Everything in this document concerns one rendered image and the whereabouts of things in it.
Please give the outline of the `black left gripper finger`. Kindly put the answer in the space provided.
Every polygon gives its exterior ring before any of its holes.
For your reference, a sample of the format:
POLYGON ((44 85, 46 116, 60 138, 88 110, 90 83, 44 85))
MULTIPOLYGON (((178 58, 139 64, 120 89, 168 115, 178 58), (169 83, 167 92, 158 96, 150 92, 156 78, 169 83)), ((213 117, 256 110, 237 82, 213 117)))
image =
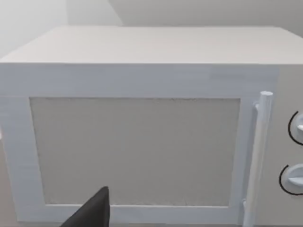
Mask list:
POLYGON ((109 227, 109 188, 102 187, 59 227, 109 227))

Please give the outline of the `pale microwave door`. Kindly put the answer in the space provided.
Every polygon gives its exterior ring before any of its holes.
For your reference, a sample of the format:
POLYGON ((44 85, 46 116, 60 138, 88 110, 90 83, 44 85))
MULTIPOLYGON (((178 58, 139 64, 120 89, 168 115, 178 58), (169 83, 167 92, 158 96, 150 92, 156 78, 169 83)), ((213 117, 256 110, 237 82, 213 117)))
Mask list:
POLYGON ((117 224, 239 224, 260 64, 0 63, 17 220, 59 223, 100 186, 117 224))

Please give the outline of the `pale microwave oven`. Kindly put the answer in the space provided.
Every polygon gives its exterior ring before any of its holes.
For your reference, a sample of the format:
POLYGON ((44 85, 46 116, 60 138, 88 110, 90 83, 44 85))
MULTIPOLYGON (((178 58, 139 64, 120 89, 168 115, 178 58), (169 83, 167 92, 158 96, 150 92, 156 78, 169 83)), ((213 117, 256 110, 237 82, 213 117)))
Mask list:
MULTIPOLYGON (((303 196, 286 194, 278 183, 284 166, 303 163, 303 146, 294 143, 287 131, 291 116, 303 111, 303 38, 277 27, 67 26, 0 59, 0 63, 6 62, 276 66, 278 76, 275 91, 270 91, 273 102, 254 227, 303 227, 303 196)), ((254 103, 242 205, 247 195, 258 101, 254 103)), ((239 224, 217 225, 242 226, 243 216, 244 206, 239 224)))

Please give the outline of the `pale microwave knob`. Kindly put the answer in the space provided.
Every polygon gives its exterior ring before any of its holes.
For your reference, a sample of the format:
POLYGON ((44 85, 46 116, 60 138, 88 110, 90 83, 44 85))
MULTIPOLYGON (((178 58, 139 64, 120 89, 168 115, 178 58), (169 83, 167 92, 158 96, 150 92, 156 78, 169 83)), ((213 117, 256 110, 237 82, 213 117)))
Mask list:
POLYGON ((280 172, 278 183, 286 194, 303 196, 303 163, 284 166, 280 172))
POLYGON ((290 139, 303 146, 303 111, 296 111, 290 118, 287 126, 290 139))

